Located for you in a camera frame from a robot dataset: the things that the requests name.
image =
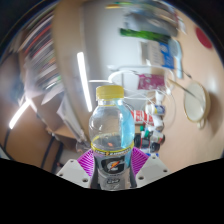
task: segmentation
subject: bookshelf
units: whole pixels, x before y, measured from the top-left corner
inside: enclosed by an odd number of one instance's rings
[[[74,150],[76,139],[65,125],[57,110],[62,102],[64,92],[56,94],[50,101],[42,105],[45,95],[54,86],[63,84],[59,72],[52,38],[52,19],[56,4],[36,16],[20,32],[22,41],[17,47],[21,80],[33,93],[29,96],[36,113],[46,124],[46,131],[57,136],[67,149]]]

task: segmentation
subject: book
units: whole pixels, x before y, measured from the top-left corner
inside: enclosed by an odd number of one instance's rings
[[[40,12],[37,17],[33,19],[32,22],[27,26],[27,29],[32,29],[44,16],[54,11],[57,3],[53,3],[52,6],[50,6],[47,10],[43,9],[42,12]]]
[[[37,52],[36,55],[32,58],[32,61],[37,63],[39,60],[42,59],[42,57],[46,54],[48,54],[50,51],[54,50],[53,48],[53,41],[51,40],[47,45],[44,46],[44,48],[40,49],[40,51]]]
[[[22,43],[22,45],[19,48],[19,51],[22,50],[26,45],[29,44],[30,41],[32,41],[34,35],[39,34],[38,31],[42,28],[45,27],[44,25],[48,24],[51,19],[53,18],[53,16],[51,16],[50,18],[48,18],[46,21],[44,21],[40,26],[38,26],[31,34],[28,35],[28,37],[25,39],[25,41]]]
[[[39,20],[38,23],[36,23],[35,26],[32,27],[32,29],[29,30],[28,35],[31,34],[34,30],[36,30],[36,28],[37,28],[38,26],[40,26],[43,22],[45,22],[45,21],[46,21],[47,19],[49,19],[51,16],[52,16],[51,19],[53,19],[53,17],[54,17],[53,11],[52,11],[51,13],[48,13],[48,14],[47,14],[45,17],[43,17],[41,20]]]
[[[31,59],[31,66],[33,68],[39,66],[43,62],[43,60],[47,60],[47,58],[50,57],[52,54],[54,54],[53,47],[52,47],[52,49],[49,49],[49,48],[46,49],[44,51],[44,54],[41,54],[40,56],[39,55],[36,55],[35,57],[33,57]]]
[[[46,27],[33,41],[32,43],[29,45],[29,47],[25,50],[25,54],[28,53],[28,51],[30,50],[30,48],[35,44],[35,42],[41,37],[41,35],[43,35],[45,32],[47,32],[49,29],[51,28],[51,25],[49,25],[48,27]]]
[[[31,48],[30,51],[29,51],[30,58],[33,58],[38,53],[38,51],[44,45],[46,45],[47,43],[49,43],[49,41],[51,41],[51,40],[52,40],[51,35],[48,35],[40,43],[36,44],[33,48]]]
[[[37,49],[36,52],[32,52],[30,53],[30,57],[33,58],[35,57],[42,49],[44,49],[46,46],[48,46],[49,44],[51,45],[52,44],[52,39],[50,39],[48,42],[46,42],[44,45],[41,46],[41,48]]]
[[[143,38],[147,40],[162,42],[165,44],[168,44],[168,41],[170,39],[170,36],[153,33],[149,31],[134,31],[134,30],[122,29],[122,28],[120,28],[119,31],[121,36]]]
[[[42,60],[40,60],[38,63],[34,64],[32,67],[35,70],[38,70],[42,68],[45,64],[47,64],[52,58],[54,58],[54,51],[49,52],[47,55],[44,55]]]
[[[42,35],[40,36],[40,38],[42,38],[43,35],[45,36],[46,33],[49,33],[50,30],[47,31],[47,32],[44,32],[44,33],[43,33],[43,30],[45,30],[49,25],[51,25],[51,22],[49,22],[49,23],[45,24],[43,27],[41,27],[41,29],[40,29],[38,32],[35,33],[35,35],[29,40],[29,42],[24,46],[23,49],[26,51],[27,48],[30,46],[30,44],[31,44],[31,43],[36,39],[36,37],[38,37],[41,33],[42,33]]]
[[[57,65],[53,64],[52,66],[50,66],[48,69],[46,69],[45,71],[41,72],[40,74],[38,74],[37,76],[37,80],[40,80],[41,78],[43,78],[46,75],[49,75],[52,71],[57,69]]]

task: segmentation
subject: bottle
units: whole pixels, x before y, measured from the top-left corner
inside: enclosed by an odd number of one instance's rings
[[[152,135],[150,136],[150,141],[162,145],[165,141],[165,135],[157,131],[153,131]]]
[[[166,108],[162,105],[146,104],[145,112],[146,114],[163,116],[165,115]]]
[[[154,127],[156,131],[161,132],[164,129],[164,124],[160,116],[152,115]]]
[[[96,98],[98,106],[89,120],[89,135],[101,189],[127,189],[135,125],[123,104],[124,89],[118,85],[100,86]]]
[[[130,29],[122,29],[120,28],[120,35],[126,37],[138,37],[147,40],[154,40],[157,42],[162,42],[164,44],[168,44],[170,36],[166,36],[163,34],[153,33],[149,31],[134,31]]]
[[[158,144],[156,142],[151,142],[151,144],[150,144],[150,153],[158,152],[159,149],[160,149],[160,144]]]
[[[153,118],[150,114],[146,114],[142,110],[131,111],[132,117],[134,118],[135,124],[150,124],[154,126]]]
[[[156,96],[156,104],[161,105],[165,95],[159,91],[156,91],[155,96]]]

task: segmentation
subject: white wall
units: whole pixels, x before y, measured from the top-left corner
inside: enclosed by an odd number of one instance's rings
[[[97,0],[84,5],[85,47],[90,79],[107,80],[111,74],[107,65],[141,64],[140,39],[120,36],[119,28],[124,28],[124,11],[123,9],[105,9],[105,6],[111,3],[113,2]],[[91,83],[90,85],[95,91],[96,87],[102,84],[106,83]],[[129,103],[137,108],[142,105],[142,102],[137,100],[129,100]]]

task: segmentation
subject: shelf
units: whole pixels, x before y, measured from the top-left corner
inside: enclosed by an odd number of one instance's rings
[[[61,135],[64,137],[75,139],[75,136],[73,135],[73,133],[69,130],[69,128],[65,124],[61,125],[55,131],[52,131],[49,127],[47,127],[46,130],[49,132],[52,132],[56,135]]]

